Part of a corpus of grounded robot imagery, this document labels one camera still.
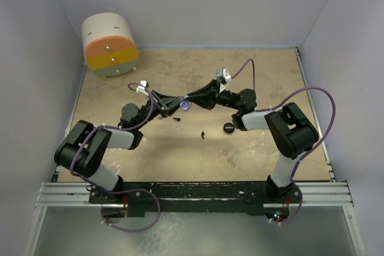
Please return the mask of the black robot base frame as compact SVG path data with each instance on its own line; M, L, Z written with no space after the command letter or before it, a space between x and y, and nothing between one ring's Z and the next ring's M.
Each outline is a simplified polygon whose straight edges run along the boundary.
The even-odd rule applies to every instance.
M148 212L244 213L289 217L289 206L302 203L296 184L279 188L266 181L229 182L124 182L113 191L90 185L89 202L100 204L108 215L143 217Z

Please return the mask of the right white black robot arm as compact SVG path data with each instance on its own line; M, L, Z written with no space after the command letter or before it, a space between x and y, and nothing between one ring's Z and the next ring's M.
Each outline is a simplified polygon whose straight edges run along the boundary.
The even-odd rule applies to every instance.
M310 153L319 141L319 133L296 103L287 101L306 91L298 89L276 107L256 109L256 92L244 89L240 92L221 90L211 81L203 88L187 94L187 100L199 107L212 110L217 104L235 109L232 122L236 129L251 131L267 129L279 151L274 170L268 176L265 195L274 203L282 202L293 186L293 175L302 156Z

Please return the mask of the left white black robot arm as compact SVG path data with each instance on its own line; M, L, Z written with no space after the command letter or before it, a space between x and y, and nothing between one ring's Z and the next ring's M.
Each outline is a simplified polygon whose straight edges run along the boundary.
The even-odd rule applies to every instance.
M170 97L151 91L144 106L138 107L133 103L123 106L117 127L96 127L90 122L78 121L57 148L54 162L73 176L100 187L109 203L117 203L124 195L123 180L102 164L106 150L134 150L143 138L141 127L159 115L162 118L171 116L184 100L184 97Z

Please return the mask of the purple earbud charging case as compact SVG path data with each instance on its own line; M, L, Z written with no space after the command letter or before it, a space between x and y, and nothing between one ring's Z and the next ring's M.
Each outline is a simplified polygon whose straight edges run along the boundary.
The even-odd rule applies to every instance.
M188 96L185 96L182 102L179 104L182 111L187 112L191 108L191 102L188 100Z

